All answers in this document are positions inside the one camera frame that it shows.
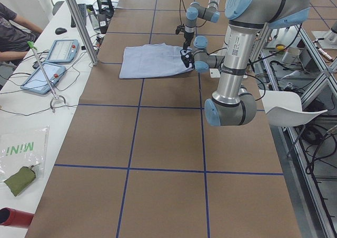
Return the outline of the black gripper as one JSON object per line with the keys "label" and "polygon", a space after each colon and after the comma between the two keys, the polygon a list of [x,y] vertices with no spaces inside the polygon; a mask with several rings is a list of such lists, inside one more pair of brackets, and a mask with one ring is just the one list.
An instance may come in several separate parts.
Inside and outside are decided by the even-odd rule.
{"label": "black gripper", "polygon": [[194,57],[192,55],[192,50],[188,49],[189,43],[184,42],[183,49],[180,50],[181,60],[186,68],[189,68],[194,64]]}
{"label": "black gripper", "polygon": [[188,27],[188,26],[185,26],[184,24],[178,25],[176,27],[175,34],[178,35],[180,32],[182,32],[184,34],[184,38],[185,38],[184,42],[188,42],[189,46],[190,46],[191,45],[191,41],[192,41],[192,39],[194,37],[195,26]]}

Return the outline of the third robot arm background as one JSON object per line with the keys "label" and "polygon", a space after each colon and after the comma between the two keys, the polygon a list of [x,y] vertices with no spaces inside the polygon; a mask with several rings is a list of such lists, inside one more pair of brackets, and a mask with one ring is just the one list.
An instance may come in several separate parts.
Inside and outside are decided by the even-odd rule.
{"label": "third robot arm background", "polygon": [[312,31],[317,42],[323,49],[336,49],[336,22],[328,31]]}

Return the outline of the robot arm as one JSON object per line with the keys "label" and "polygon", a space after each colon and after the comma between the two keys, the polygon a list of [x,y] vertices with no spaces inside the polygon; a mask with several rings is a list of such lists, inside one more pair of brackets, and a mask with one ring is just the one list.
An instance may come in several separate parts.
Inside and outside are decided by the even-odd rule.
{"label": "robot arm", "polygon": [[309,15],[310,0],[226,0],[229,41],[225,55],[215,56],[206,51],[207,39],[194,32],[198,18],[218,21],[219,2],[209,0],[207,7],[190,4],[183,25],[183,48],[194,45],[190,59],[198,72],[210,68],[220,71],[217,90],[204,104],[207,122],[212,126],[245,125],[254,119],[257,110],[254,97],[242,85],[257,32],[265,24],[276,29],[303,23]]}
{"label": "robot arm", "polygon": [[195,29],[197,27],[197,19],[203,19],[211,23],[217,23],[220,18],[219,12],[220,0],[209,0],[207,7],[202,6],[198,2],[192,2],[186,10],[185,23],[181,23],[176,28],[176,35],[183,33],[185,41],[183,43],[183,50],[186,51],[191,45],[194,38]]}

